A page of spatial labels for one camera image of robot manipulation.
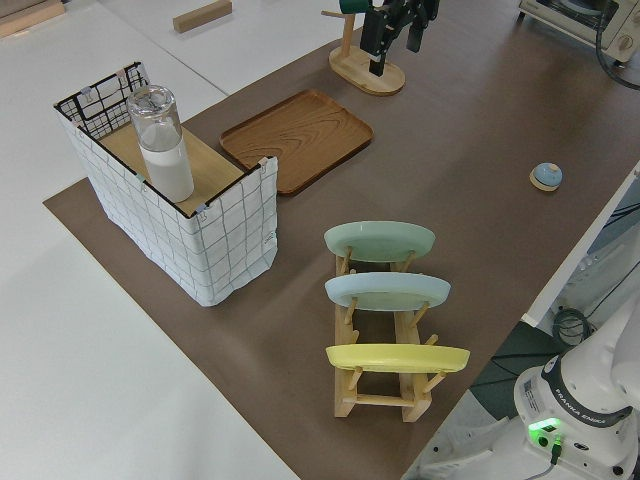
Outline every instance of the glass bottle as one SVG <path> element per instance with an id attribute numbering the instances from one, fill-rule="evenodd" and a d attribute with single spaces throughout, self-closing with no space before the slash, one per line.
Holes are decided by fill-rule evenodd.
<path id="1" fill-rule="evenodd" d="M 173 93 L 145 85 L 127 98 L 151 184 L 174 203 L 193 193 L 193 176 Z"/>

